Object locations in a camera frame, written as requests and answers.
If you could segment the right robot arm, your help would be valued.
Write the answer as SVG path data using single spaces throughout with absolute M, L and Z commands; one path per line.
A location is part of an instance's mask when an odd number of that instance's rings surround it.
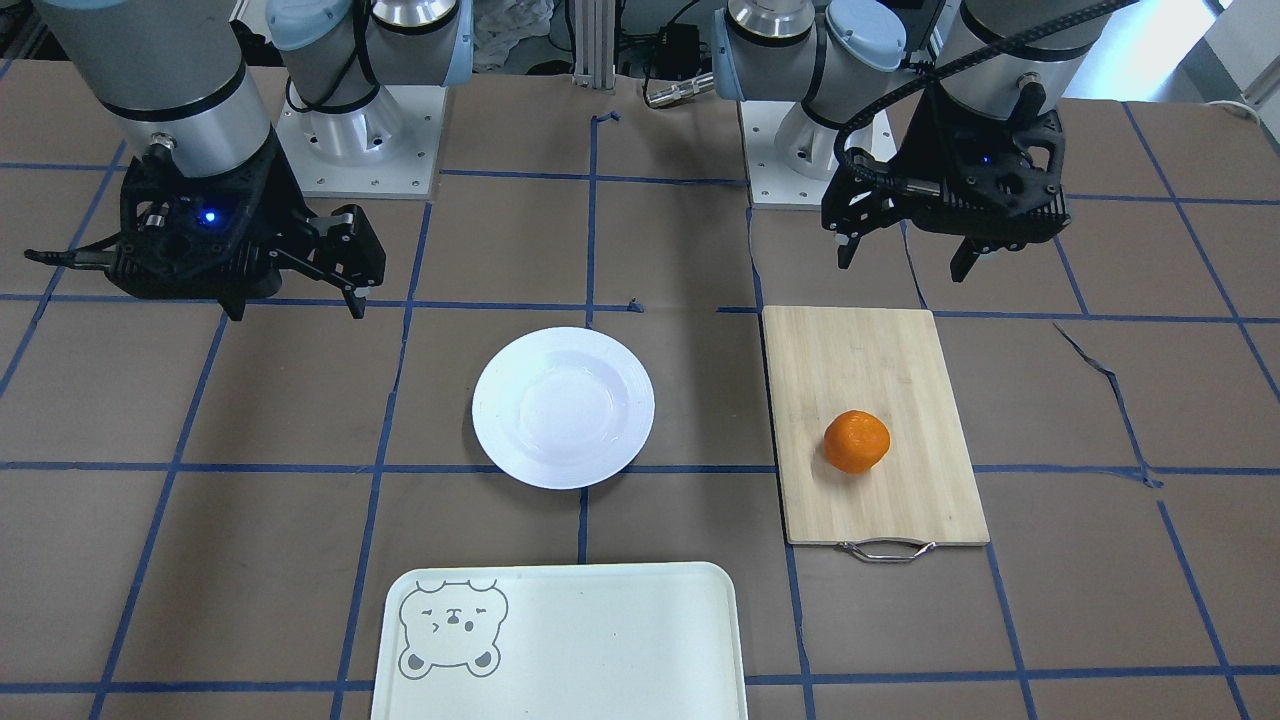
M 38 1 L 36 9 L 134 154 L 116 233 L 28 260 L 100 272 L 137 299 L 212 300 L 238 322 L 291 270 L 337 288 L 360 319 L 387 254 L 353 202 L 320 215 L 297 179 L 229 20 L 180 1 Z M 270 1 L 285 110 L 307 158 L 376 170 L 420 161 L 424 132 L 396 86 L 474 70 L 470 1 Z

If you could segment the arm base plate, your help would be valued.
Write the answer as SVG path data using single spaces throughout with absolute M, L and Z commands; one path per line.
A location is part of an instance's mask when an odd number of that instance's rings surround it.
M 742 149 L 755 209 L 815 210 L 836 169 L 836 131 L 800 102 L 739 104 Z
M 308 199 L 430 199 L 448 90 L 385 86 L 346 114 L 283 108 L 276 136 Z

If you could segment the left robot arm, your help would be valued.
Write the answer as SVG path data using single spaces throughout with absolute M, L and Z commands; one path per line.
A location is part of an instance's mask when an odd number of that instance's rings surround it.
M 714 14 L 716 92 L 792 101 L 828 184 L 820 223 L 849 268 L 861 238 L 910 222 L 978 259 L 1071 222 L 1057 105 L 1120 1 L 963 1 L 938 58 L 896 85 L 908 29 L 879 1 L 730 1 Z

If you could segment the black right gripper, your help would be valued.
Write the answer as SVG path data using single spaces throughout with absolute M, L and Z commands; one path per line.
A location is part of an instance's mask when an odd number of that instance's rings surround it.
M 364 209 L 311 211 L 276 136 L 239 167 L 183 176 L 175 142 L 156 135 L 122 186 L 115 234 L 69 251 L 26 250 L 51 266 L 96 270 L 137 299 L 205 299 L 229 322 L 269 299 L 291 269 L 334 286 L 353 319 L 385 278 L 387 254 Z

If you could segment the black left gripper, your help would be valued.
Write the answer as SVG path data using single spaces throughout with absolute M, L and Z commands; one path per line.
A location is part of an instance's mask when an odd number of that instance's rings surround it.
M 1041 109 L 1044 86 L 1014 90 L 1012 114 L 998 119 L 936 85 L 923 91 L 888 161 L 846 151 L 822 200 L 822 224 L 837 233 L 841 270 L 851 266 L 861 236 L 900 220 L 965 237 L 948 264 L 955 283 L 991 250 L 1046 242 L 1068 225 L 1061 120 Z

